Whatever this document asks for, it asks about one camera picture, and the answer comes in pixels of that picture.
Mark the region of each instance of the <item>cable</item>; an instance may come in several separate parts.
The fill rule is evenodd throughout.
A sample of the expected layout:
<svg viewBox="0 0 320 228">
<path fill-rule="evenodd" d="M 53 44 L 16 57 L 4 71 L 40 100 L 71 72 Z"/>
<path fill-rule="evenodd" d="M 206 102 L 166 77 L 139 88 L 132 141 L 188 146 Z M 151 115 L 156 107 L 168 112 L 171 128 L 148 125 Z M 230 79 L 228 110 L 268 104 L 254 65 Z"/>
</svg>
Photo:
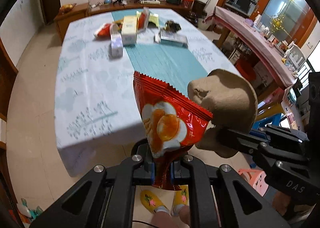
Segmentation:
<svg viewBox="0 0 320 228">
<path fill-rule="evenodd" d="M 152 224 L 148 224 L 148 223 L 145 223 L 145 222 L 143 222 L 143 221 L 136 221 L 136 220 L 133 220 L 132 222 L 146 224 L 146 225 L 149 225 L 149 226 L 151 226 L 151 227 L 153 227 L 153 228 L 159 228 L 158 226 L 155 226 L 155 225 L 152 225 Z"/>
</svg>

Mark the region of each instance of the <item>egg picture on package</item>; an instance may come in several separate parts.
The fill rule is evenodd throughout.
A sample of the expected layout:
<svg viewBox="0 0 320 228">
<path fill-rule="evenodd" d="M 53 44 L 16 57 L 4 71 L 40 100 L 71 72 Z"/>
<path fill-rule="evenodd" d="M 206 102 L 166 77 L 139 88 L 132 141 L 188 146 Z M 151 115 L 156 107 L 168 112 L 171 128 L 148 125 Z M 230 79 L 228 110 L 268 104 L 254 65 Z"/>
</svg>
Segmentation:
<svg viewBox="0 0 320 228">
<path fill-rule="evenodd" d="M 145 104 L 141 118 L 154 158 L 162 156 L 166 150 L 181 147 L 180 143 L 187 136 L 187 126 L 170 103 Z"/>
</svg>

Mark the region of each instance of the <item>person's leg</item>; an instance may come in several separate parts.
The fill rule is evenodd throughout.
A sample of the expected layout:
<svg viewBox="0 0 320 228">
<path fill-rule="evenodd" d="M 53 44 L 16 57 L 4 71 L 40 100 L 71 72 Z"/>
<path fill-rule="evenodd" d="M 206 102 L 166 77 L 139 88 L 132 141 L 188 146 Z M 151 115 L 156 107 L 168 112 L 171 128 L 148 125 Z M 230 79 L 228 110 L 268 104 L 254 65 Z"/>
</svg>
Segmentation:
<svg viewBox="0 0 320 228">
<path fill-rule="evenodd" d="M 190 208 L 187 205 L 189 199 L 188 186 L 180 186 L 181 191 L 174 194 L 174 199 L 171 208 L 172 216 L 179 216 L 180 220 L 190 226 Z"/>
<path fill-rule="evenodd" d="M 178 228 L 173 222 L 170 211 L 161 200 L 153 194 L 151 191 L 144 190 L 140 193 L 141 203 L 150 213 L 154 216 L 151 220 L 151 224 L 159 228 Z"/>
</svg>

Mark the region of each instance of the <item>metal bolt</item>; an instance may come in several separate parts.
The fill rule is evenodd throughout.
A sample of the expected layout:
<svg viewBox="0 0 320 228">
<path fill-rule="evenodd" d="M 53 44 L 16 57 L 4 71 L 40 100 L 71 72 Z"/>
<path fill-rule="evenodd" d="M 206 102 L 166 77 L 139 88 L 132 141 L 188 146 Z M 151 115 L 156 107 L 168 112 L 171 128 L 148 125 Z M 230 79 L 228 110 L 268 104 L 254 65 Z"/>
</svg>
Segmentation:
<svg viewBox="0 0 320 228">
<path fill-rule="evenodd" d="M 282 161 L 277 160 L 277 161 L 276 161 L 276 166 L 277 166 L 277 167 L 282 167 L 282 166 L 283 166 Z"/>
<path fill-rule="evenodd" d="M 142 160 L 142 156 L 141 155 L 133 155 L 132 160 L 133 161 L 140 161 L 140 160 Z"/>
<path fill-rule="evenodd" d="M 224 172 L 229 172 L 231 170 L 231 167 L 228 164 L 221 165 L 221 169 Z"/>
<path fill-rule="evenodd" d="M 102 172 L 102 171 L 104 170 L 104 166 L 102 166 L 102 165 L 96 165 L 96 166 L 93 168 L 93 170 L 94 170 L 95 172 L 97 172 L 97 173 L 100 173 L 100 172 Z"/>
<path fill-rule="evenodd" d="M 184 161 L 188 161 L 188 162 L 193 161 L 193 157 L 189 154 L 184 155 L 183 159 L 184 159 Z"/>
</svg>

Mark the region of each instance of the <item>yellow slipper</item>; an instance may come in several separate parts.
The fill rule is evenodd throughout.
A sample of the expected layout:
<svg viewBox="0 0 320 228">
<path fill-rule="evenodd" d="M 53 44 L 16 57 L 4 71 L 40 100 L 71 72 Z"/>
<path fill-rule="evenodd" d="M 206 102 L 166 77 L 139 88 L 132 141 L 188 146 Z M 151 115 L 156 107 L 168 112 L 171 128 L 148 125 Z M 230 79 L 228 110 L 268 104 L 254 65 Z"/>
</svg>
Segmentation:
<svg viewBox="0 0 320 228">
<path fill-rule="evenodd" d="M 161 202 L 161 200 L 149 190 L 143 190 L 140 193 L 140 201 L 143 204 L 143 206 L 147 208 L 147 210 L 152 214 L 155 213 L 155 209 L 159 206 L 163 206 L 166 208 L 166 206 Z"/>
<path fill-rule="evenodd" d="M 189 200 L 189 190 L 187 185 L 181 185 L 180 186 L 181 191 L 176 191 L 174 193 L 173 203 L 171 207 L 170 214 L 172 216 L 178 216 L 179 210 L 184 206 L 188 204 Z"/>
</svg>

